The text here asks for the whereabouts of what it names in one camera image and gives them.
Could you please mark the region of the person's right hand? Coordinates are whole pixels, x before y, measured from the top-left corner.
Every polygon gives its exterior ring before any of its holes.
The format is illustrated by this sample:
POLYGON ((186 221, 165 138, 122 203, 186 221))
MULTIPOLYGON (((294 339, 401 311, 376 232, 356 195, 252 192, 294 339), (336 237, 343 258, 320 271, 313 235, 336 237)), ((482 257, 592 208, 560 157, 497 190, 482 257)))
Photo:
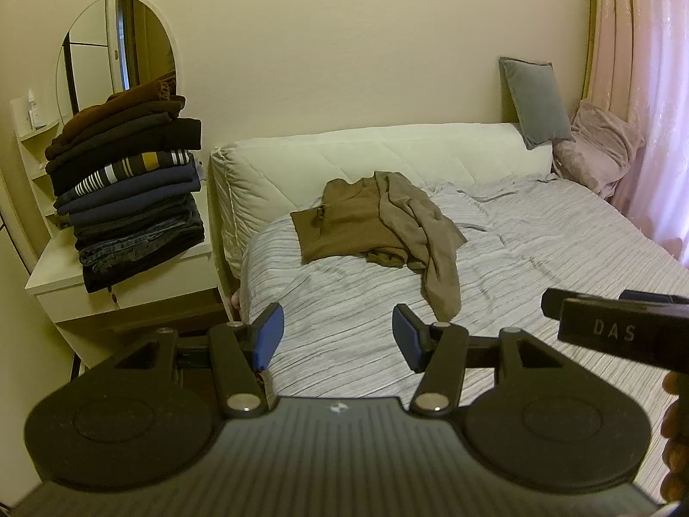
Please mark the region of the person's right hand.
POLYGON ((670 371, 663 379, 663 389, 676 400, 663 415, 661 435, 666 439, 662 454, 668 469, 660 492, 666 502, 679 502, 688 495, 688 411, 683 407, 681 375, 670 371))

